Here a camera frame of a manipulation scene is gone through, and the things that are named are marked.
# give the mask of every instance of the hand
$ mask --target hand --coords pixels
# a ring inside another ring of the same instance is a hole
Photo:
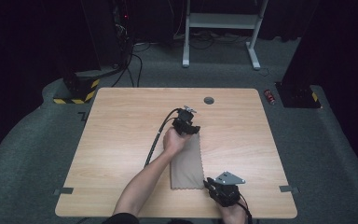
[[[164,151],[170,152],[173,156],[175,156],[183,149],[185,143],[190,138],[191,134],[181,136],[173,127],[171,127],[164,135]]]
[[[243,200],[239,200],[239,203],[246,207],[246,203]],[[219,203],[216,203],[222,214],[225,224],[243,224],[246,219],[246,212],[239,205],[234,204],[230,207],[222,207]]]

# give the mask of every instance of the light wood surface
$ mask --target light wood surface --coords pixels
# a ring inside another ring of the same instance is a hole
[[[206,105],[205,97],[214,104]],[[61,194],[61,217],[110,217],[121,191],[143,169],[161,122],[175,108],[197,110],[205,177],[229,171],[256,218],[293,218],[290,192],[271,130],[256,90],[102,88],[98,90]],[[153,158],[162,151],[162,136]],[[206,189],[171,190],[169,167],[140,217],[220,217]]]

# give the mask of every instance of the black sleeve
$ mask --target black sleeve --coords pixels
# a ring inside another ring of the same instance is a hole
[[[119,213],[108,218],[103,224],[139,224],[139,220],[133,214]]]

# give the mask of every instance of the folded cloth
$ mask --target folded cloth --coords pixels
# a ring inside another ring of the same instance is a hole
[[[195,133],[171,161],[171,189],[203,189],[200,133]]]

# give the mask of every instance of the soda can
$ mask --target soda can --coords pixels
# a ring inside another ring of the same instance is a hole
[[[275,98],[270,90],[265,90],[264,95],[266,96],[266,99],[270,105],[275,105]]]

